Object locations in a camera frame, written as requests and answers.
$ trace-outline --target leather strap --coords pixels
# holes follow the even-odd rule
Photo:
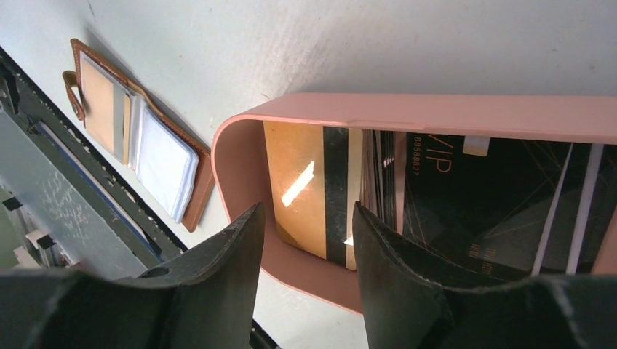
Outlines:
[[[77,115],[77,119],[83,121],[86,119],[86,112],[84,110],[84,106],[79,102],[81,98],[78,98],[73,92],[73,87],[77,87],[79,89],[79,94],[81,97],[81,90],[79,85],[77,84],[77,74],[74,71],[64,71],[62,73],[62,77],[64,79],[64,86],[66,87],[66,94],[68,95],[68,100],[71,101],[71,105],[73,106],[73,111]]]

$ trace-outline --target tabletop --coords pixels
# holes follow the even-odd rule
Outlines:
[[[617,2],[5,0],[0,46],[73,121],[69,39],[103,50],[204,143],[288,92],[617,95]],[[218,190],[189,247],[227,225]],[[255,319],[282,348],[366,348],[362,317],[262,273]]]

